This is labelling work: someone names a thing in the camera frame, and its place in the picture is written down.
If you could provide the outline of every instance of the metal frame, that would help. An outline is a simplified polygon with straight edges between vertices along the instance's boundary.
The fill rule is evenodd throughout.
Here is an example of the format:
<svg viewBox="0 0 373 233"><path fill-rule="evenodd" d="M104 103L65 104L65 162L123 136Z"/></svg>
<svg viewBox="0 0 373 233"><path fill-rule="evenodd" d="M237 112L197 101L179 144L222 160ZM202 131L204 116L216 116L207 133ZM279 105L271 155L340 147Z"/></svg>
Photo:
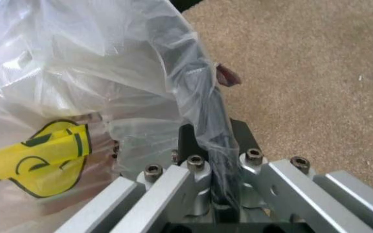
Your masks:
<svg viewBox="0 0 373 233"><path fill-rule="evenodd" d="M64 223L56 233L108 232L145 193L145 186L119 177Z"/></svg>
<svg viewBox="0 0 373 233"><path fill-rule="evenodd" d="M168 222L179 222L188 213L197 194L189 170L172 165L111 232L160 232Z"/></svg>
<svg viewBox="0 0 373 233"><path fill-rule="evenodd" d="M243 168L244 175L251 177L246 182L258 191L279 219L299 216L315 232L373 232L289 160L264 164L259 173L248 165Z"/></svg>
<svg viewBox="0 0 373 233"><path fill-rule="evenodd" d="M346 171L316 175L313 181L373 228L372 188Z"/></svg>

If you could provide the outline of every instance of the hex socket bolt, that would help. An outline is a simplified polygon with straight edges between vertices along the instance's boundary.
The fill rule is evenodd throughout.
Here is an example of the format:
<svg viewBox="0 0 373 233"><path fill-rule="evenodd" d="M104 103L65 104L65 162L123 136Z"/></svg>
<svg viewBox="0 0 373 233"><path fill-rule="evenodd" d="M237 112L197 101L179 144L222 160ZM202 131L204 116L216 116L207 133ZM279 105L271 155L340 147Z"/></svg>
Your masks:
<svg viewBox="0 0 373 233"><path fill-rule="evenodd" d="M154 183L162 175L163 169L159 164L149 164L143 170L145 180Z"/></svg>
<svg viewBox="0 0 373 233"><path fill-rule="evenodd" d="M290 163L293 164L297 169L299 169L304 174L309 173L310 162L304 157L294 156L290 159Z"/></svg>
<svg viewBox="0 0 373 233"><path fill-rule="evenodd" d="M179 163L179 152L178 152L178 150L172 150L171 153L170 153L170 157L171 157L171 160L172 160L172 164L178 165L178 163Z"/></svg>
<svg viewBox="0 0 373 233"><path fill-rule="evenodd" d="M190 171L202 171L204 169L204 164L204 158L196 154L186 159L186 166Z"/></svg>
<svg viewBox="0 0 373 233"><path fill-rule="evenodd" d="M251 163L252 165L260 165L263 163L263 153L256 148L250 148L246 152L246 161Z"/></svg>

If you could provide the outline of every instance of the carpet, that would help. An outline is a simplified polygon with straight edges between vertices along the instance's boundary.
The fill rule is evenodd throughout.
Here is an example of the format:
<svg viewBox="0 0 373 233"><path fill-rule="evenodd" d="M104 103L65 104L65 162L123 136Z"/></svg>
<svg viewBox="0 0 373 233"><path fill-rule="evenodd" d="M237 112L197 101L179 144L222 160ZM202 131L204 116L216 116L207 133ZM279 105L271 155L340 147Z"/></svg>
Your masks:
<svg viewBox="0 0 373 233"><path fill-rule="evenodd" d="M266 157L298 155L373 187L373 0L204 0L183 12Z"/></svg>

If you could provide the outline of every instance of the yellow tag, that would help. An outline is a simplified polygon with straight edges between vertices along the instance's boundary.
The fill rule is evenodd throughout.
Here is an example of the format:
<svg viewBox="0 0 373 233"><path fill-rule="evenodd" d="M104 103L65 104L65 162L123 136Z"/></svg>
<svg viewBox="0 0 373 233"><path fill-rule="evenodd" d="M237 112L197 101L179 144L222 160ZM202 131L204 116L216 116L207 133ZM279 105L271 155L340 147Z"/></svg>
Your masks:
<svg viewBox="0 0 373 233"><path fill-rule="evenodd" d="M37 198L72 188L91 153L87 125L53 121L29 140L0 150L0 180L10 179Z"/></svg>

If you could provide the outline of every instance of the clear plastic wrap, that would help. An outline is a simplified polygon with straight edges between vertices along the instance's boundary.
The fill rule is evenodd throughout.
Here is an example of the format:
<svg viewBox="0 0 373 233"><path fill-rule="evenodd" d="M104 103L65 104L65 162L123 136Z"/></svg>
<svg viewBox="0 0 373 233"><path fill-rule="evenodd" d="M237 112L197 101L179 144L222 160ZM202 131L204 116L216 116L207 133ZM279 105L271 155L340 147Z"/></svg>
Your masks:
<svg viewBox="0 0 373 233"><path fill-rule="evenodd" d="M176 125L191 123L209 152L214 201L238 209L238 148L215 68L169 1L0 0L0 148L93 112L122 141L122 160L141 155L131 173L173 149ZM148 143L157 146L136 150ZM109 154L87 159L79 183L50 198L0 181L0 231L71 207L114 178Z"/></svg>

